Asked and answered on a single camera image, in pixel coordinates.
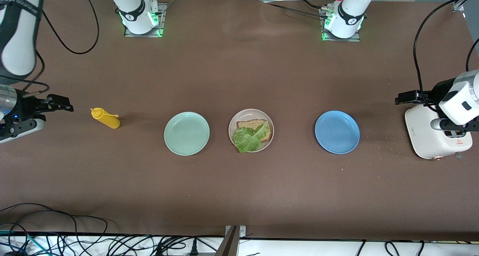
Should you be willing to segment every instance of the plate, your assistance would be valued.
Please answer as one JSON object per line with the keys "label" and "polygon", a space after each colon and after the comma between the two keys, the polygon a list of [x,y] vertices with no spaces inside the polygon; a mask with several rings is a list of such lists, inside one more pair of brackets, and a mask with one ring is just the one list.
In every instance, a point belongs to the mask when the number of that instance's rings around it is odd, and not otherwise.
{"label": "plate", "polygon": [[271,139],[267,142],[262,143],[261,147],[258,150],[251,151],[249,153],[259,152],[265,149],[271,143],[274,136],[274,126],[272,125],[272,120],[265,112],[258,109],[245,109],[239,111],[235,116],[233,116],[233,118],[229,122],[229,139],[231,140],[231,143],[233,143],[233,145],[235,144],[233,142],[233,136],[235,135],[236,129],[238,129],[238,125],[236,123],[239,121],[249,121],[252,119],[264,119],[268,121],[271,130]]}
{"label": "plate", "polygon": [[207,120],[194,112],[183,112],[168,121],[165,144],[174,154],[189,156],[200,152],[208,143]]}
{"label": "plate", "polygon": [[316,121],[314,133],[318,143],[334,154],[346,154],[359,143],[359,127],[351,116],[341,111],[329,111]]}

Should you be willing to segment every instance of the robotic arm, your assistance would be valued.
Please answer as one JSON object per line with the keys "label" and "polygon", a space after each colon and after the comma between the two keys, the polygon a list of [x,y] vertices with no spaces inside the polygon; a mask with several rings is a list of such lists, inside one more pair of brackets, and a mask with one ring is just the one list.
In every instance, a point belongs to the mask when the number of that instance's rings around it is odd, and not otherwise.
{"label": "robotic arm", "polygon": [[[145,34],[158,26],[156,0],[113,1],[131,33]],[[43,0],[0,0],[0,143],[41,130],[46,121],[41,113],[73,111],[67,97],[50,94],[37,99],[10,86],[35,69],[42,7]]]}
{"label": "robotic arm", "polygon": [[336,0],[328,4],[328,20],[324,26],[338,38],[350,38],[361,27],[364,12],[371,0]]}
{"label": "robotic arm", "polygon": [[479,131],[479,70],[460,74],[458,77],[439,82],[431,91],[424,92],[426,101],[418,90],[403,92],[396,104],[432,104],[438,118],[431,121],[435,130]]}

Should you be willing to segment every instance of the lettuce leaf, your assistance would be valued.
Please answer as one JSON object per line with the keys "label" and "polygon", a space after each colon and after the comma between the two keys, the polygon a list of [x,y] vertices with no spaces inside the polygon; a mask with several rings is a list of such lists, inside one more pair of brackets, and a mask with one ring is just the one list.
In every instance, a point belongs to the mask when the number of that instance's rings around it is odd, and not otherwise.
{"label": "lettuce leaf", "polygon": [[253,152],[261,147],[261,139],[265,138],[270,130],[268,122],[253,130],[252,128],[238,128],[233,136],[233,142],[240,153]]}

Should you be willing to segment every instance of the blue plate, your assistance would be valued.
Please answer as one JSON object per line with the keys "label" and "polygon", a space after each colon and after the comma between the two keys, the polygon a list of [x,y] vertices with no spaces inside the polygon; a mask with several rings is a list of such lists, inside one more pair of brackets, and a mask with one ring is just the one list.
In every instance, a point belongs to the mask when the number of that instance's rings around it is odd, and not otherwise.
{"label": "blue plate", "polygon": [[314,133],[321,147],[334,154],[351,152],[359,143],[358,124],[341,111],[322,114],[316,121]]}

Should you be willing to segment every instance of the bread slice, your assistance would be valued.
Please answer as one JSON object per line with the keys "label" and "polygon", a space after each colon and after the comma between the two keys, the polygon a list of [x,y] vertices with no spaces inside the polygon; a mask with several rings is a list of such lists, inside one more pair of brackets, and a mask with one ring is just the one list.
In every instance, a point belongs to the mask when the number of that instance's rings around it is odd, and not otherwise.
{"label": "bread slice", "polygon": [[[252,119],[249,121],[238,121],[238,128],[252,128],[253,130],[256,130],[259,126],[262,126],[264,123],[266,123],[266,120],[264,119]],[[268,134],[262,138],[260,141],[262,143],[267,142],[271,140],[271,125],[270,125],[270,130],[268,131]]]}

